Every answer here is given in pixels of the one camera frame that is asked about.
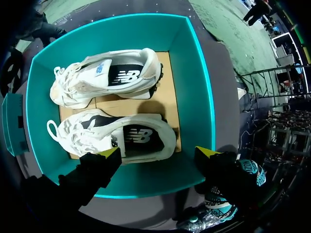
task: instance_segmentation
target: teal bin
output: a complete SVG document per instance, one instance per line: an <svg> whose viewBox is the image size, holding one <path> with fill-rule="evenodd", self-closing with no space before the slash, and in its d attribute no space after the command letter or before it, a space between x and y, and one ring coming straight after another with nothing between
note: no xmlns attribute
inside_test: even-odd
<svg viewBox="0 0 311 233"><path fill-rule="evenodd" d="M7 93L2 103L2 127L7 150L15 157L29 151L24 130L23 95Z"/></svg>
<svg viewBox="0 0 311 233"><path fill-rule="evenodd" d="M182 152L171 158L121 166L100 198L141 198L175 192L201 183L195 146L215 150L215 116L211 86L203 53L187 17L134 14L103 19L75 29L38 53L30 68L26 114L30 142L39 167L55 183L79 160L47 132L47 121L60 123L59 106L50 100L53 69L113 50L151 48L168 51L179 114Z"/></svg>

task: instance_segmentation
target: metal stand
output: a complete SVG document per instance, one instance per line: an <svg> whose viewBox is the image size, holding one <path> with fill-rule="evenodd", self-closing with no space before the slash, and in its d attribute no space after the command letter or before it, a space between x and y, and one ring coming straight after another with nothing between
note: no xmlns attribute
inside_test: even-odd
<svg viewBox="0 0 311 233"><path fill-rule="evenodd" d="M282 155L310 156L311 113L275 113L269 116L272 124L267 147L282 151Z"/></svg>
<svg viewBox="0 0 311 233"><path fill-rule="evenodd" d="M306 76L304 68L311 67L310 65L302 65L302 66L286 66L286 67L277 67L272 69L264 69L255 71L252 73L244 74L244 75L237 75L237 78L242 79L244 83L249 83L252 85L254 90L254 98L257 104L257 109L261 108L259 106L259 99L263 98L272 98L273 103L272 106L269 106L269 108L275 108L275 107L283 107L291 104L296 104L298 102L302 101L310 101L310 93L308 92L308 87L306 83ZM300 69L301 74L300 77L292 77L291 72L294 70ZM283 75L287 78L280 82L279 76ZM258 78L263 78L265 82L265 90L264 94L260 94L256 92L255 83L257 82L257 79L255 79L254 76L257 76ZM277 87L273 84L273 80L276 80ZM280 98L285 98L285 102L282 103L280 101ZM251 111L253 110L252 107L250 109L245 109L245 111Z"/></svg>

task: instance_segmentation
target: shoelace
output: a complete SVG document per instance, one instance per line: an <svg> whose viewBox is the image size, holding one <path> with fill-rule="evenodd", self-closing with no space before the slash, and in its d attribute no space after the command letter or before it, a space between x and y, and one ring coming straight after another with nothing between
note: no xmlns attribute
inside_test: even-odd
<svg viewBox="0 0 311 233"><path fill-rule="evenodd" d="M55 128L56 135L50 129L50 124ZM95 125L95 119L90 123L90 126L87 129L84 129L81 124L76 124L75 129L73 129L66 137L62 137L59 133L58 127L53 120L47 122L48 133L50 136L59 143L64 143L69 145L76 155L84 155L87 152L97 153L98 149L95 148L94 141L101 140L102 135L98 135L91 131Z"/></svg>
<svg viewBox="0 0 311 233"><path fill-rule="evenodd" d="M54 68L55 79L57 80L59 86L62 88L64 93L73 94L75 90L71 90L69 82L73 79L72 73L80 70L80 66L77 67L80 63L73 63L68 66L66 69L61 67Z"/></svg>

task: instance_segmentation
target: white sneaker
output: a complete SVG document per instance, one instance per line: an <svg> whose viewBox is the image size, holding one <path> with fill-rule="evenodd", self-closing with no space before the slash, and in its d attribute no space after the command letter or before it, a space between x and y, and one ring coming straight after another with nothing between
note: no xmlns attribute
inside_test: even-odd
<svg viewBox="0 0 311 233"><path fill-rule="evenodd" d="M150 99L163 76L162 64L151 49L112 51L80 63L54 69L50 98L73 109L86 108L94 97L117 94L127 99Z"/></svg>
<svg viewBox="0 0 311 233"><path fill-rule="evenodd" d="M55 141L79 157L120 147L123 163L143 163L167 159L176 147L175 133L160 114L113 117L92 109L71 115L58 127L49 120L47 127Z"/></svg>

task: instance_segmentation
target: cardboard base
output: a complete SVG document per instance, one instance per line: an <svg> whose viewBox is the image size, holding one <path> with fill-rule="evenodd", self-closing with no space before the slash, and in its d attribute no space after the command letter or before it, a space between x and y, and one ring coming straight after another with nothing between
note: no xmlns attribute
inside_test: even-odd
<svg viewBox="0 0 311 233"><path fill-rule="evenodd" d="M177 144L175 152L180 152L179 118L170 57L168 52L157 52L157 55L159 61L163 64L163 77L150 100L123 99L117 95L97 97L92 99L88 107L84 109L69 109L60 106L59 113L61 121L73 114L94 108L101 109L105 113L115 117L124 117L137 113L159 113L167 119L168 124L176 132ZM69 155L71 159L79 159L77 155Z"/></svg>

